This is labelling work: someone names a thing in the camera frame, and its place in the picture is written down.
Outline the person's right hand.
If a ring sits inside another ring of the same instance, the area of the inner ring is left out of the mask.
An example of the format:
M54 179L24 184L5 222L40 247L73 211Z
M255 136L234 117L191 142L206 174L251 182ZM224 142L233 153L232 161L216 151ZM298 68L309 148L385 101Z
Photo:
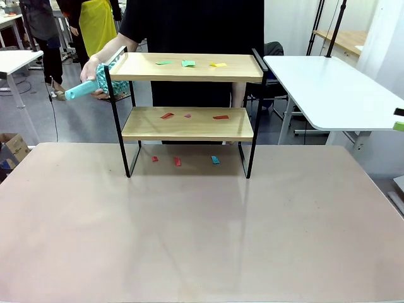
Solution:
M80 74L81 82L84 83L86 81L94 81L96 77L97 67L104 62L105 59L102 59L102 57L99 54L92 55L81 70ZM109 98L109 95L107 93L104 93L103 90L101 89L95 90L94 92L91 93L91 95L97 99Z

